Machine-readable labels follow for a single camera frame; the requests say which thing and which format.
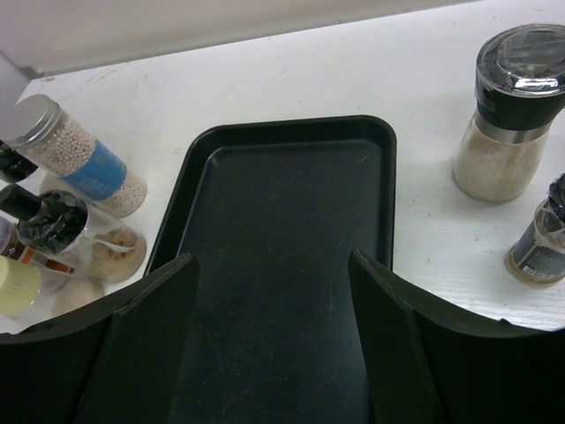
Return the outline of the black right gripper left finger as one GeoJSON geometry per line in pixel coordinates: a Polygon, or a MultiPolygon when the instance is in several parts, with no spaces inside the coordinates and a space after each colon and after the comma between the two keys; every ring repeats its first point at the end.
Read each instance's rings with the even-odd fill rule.
{"type": "Polygon", "coordinates": [[[3,423],[167,421],[199,279],[183,254],[84,307],[1,336],[3,423]]]}

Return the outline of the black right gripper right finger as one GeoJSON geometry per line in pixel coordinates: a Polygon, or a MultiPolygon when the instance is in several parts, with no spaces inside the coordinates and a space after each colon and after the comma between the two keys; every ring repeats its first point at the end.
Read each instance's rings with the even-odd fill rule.
{"type": "Polygon", "coordinates": [[[351,297],[379,423],[561,423],[564,332],[495,320],[350,254],[351,297]]]}

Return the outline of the yellow-cap spice bottle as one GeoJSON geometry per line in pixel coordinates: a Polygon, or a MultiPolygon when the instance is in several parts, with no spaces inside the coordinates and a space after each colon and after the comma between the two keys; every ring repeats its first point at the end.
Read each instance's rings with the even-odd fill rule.
{"type": "Polygon", "coordinates": [[[40,322],[52,315],[54,295],[69,275],[1,257],[1,316],[12,321],[40,322]]]}

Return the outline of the black-cap bottle tan contents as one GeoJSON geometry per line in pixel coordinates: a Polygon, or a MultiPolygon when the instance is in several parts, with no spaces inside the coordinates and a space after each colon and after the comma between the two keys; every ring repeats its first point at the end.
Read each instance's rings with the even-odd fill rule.
{"type": "Polygon", "coordinates": [[[17,220],[19,240],[47,258],[107,283],[132,276],[144,261],[145,238],[95,205],[62,190],[1,190],[1,210],[17,220]]]}

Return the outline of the black-lid dark-label spice jar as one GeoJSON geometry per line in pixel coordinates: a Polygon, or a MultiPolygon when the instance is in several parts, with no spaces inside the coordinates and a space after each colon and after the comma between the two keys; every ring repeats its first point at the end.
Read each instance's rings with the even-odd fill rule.
{"type": "Polygon", "coordinates": [[[548,286],[564,279],[564,175],[548,188],[520,239],[505,259],[519,281],[548,286]]]}

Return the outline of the silver-cap blue-label peppercorn jar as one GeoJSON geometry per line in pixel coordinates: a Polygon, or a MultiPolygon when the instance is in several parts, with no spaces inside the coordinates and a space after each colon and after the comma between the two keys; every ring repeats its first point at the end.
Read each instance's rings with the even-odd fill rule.
{"type": "Polygon", "coordinates": [[[147,183],[46,95],[32,95],[1,118],[1,141],[115,217],[137,211],[147,183]]]}

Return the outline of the black-cap bottle white contents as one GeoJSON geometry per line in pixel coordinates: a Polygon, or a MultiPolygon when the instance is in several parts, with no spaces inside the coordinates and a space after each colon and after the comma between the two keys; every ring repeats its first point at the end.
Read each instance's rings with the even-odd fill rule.
{"type": "Polygon", "coordinates": [[[38,166],[15,150],[0,142],[0,174],[1,179],[7,183],[18,183],[34,174],[38,166]]]}

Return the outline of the black-top glass salt grinder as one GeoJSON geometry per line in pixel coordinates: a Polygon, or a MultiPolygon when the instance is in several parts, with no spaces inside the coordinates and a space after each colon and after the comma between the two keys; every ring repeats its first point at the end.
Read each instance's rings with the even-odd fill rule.
{"type": "Polygon", "coordinates": [[[458,187],[481,201],[511,201],[535,175],[564,107],[564,27],[516,26],[476,58],[476,109],[453,164],[458,187]]]}

